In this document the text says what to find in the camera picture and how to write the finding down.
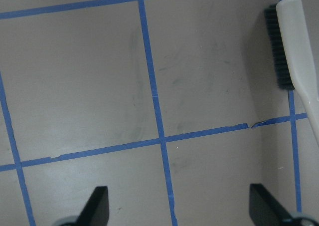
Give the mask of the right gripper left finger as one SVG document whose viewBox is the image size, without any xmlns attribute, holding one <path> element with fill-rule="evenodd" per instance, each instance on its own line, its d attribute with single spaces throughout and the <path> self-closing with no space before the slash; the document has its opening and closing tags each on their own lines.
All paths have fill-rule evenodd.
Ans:
<svg viewBox="0 0 319 226">
<path fill-rule="evenodd" d="M 109 222 L 109 194 L 107 186 L 98 186 L 78 216 L 57 220 L 54 226 L 106 226 Z"/>
</svg>

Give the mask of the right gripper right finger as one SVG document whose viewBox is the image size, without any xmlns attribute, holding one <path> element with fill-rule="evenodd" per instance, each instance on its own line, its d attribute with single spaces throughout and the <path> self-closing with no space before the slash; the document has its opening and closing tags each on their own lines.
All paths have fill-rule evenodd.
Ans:
<svg viewBox="0 0 319 226">
<path fill-rule="evenodd" d="M 319 223 L 302 213 L 288 212 L 262 185 L 249 187 L 249 216 L 255 226 L 317 226 Z"/>
</svg>

